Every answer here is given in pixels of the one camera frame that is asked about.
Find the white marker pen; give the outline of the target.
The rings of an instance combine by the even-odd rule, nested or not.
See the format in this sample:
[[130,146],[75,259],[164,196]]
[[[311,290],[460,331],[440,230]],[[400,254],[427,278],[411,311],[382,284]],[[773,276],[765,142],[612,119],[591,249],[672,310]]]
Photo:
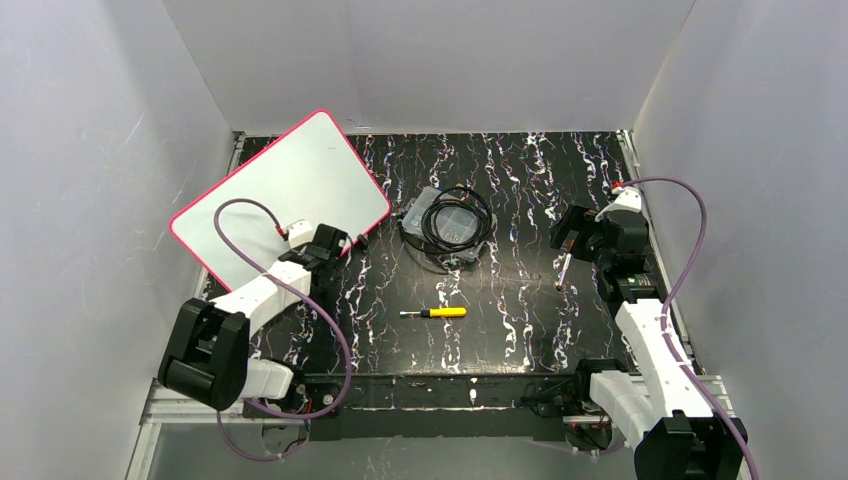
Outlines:
[[562,265],[559,269],[559,273],[557,275],[556,283],[554,284],[555,289],[558,292],[562,292],[565,284],[566,275],[571,263],[572,254],[567,252],[562,258]]

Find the pink framed whiteboard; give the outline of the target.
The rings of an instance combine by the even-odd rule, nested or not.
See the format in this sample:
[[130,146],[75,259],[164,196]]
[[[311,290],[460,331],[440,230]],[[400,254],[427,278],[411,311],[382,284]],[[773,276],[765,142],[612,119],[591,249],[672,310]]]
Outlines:
[[257,271],[220,239],[214,213],[228,207],[220,224],[241,251],[264,267],[282,253],[284,242],[268,215],[282,226],[306,220],[357,238],[373,230],[391,204],[360,155],[326,110],[317,110],[177,213],[174,237],[229,290]]

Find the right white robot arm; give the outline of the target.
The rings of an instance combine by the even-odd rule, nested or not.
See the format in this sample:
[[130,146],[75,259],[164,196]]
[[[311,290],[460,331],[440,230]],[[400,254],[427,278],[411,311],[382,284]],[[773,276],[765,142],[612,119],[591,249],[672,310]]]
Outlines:
[[662,319],[659,282],[647,265],[649,224],[639,211],[595,212],[571,205],[550,245],[591,263],[597,286],[638,364],[636,382],[615,361],[582,360],[582,395],[607,414],[634,451],[640,479],[735,479],[747,432],[694,381],[673,325]]

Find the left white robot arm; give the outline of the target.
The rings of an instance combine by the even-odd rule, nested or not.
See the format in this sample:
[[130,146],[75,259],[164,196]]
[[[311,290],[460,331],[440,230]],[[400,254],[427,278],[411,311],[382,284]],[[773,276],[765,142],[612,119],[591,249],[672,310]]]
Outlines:
[[299,221],[290,226],[289,239],[289,249],[267,273],[211,301],[191,298],[182,304],[158,370],[161,385],[216,410],[238,400],[286,396],[295,383],[294,368],[251,357],[250,339],[330,280],[349,236]]

